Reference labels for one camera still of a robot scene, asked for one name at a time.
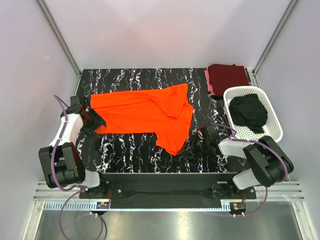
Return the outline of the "orange t shirt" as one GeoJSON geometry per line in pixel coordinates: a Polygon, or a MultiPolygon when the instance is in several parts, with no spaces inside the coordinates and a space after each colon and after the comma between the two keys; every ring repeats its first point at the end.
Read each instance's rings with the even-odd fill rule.
{"type": "Polygon", "coordinates": [[[193,106],[188,85],[93,94],[91,107],[105,120],[97,134],[154,133],[156,145],[175,156],[189,137],[193,106]]]}

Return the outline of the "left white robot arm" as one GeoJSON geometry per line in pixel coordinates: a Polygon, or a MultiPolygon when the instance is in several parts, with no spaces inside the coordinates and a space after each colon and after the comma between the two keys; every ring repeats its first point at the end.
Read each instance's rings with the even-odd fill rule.
{"type": "Polygon", "coordinates": [[[106,180],[101,173],[85,169],[76,142],[80,132],[93,134],[106,122],[83,96],[72,96],[70,105],[57,95],[54,98],[62,108],[60,126],[49,146],[38,152],[45,182],[50,189],[69,192],[79,188],[89,198],[103,198],[108,193],[106,180]]]}

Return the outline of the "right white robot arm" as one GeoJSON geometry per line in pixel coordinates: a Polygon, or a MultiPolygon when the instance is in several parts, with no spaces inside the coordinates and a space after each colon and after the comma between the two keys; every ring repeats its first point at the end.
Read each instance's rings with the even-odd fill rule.
{"type": "Polygon", "coordinates": [[[245,191],[261,185],[266,188],[283,182],[293,172],[294,165],[271,136],[265,135],[258,140],[234,138],[232,130],[229,137],[221,136],[215,127],[201,127],[182,147],[183,158],[198,160],[203,153],[232,156],[246,159],[249,169],[233,176],[227,183],[212,186],[212,193],[218,198],[241,198],[245,191]]]}

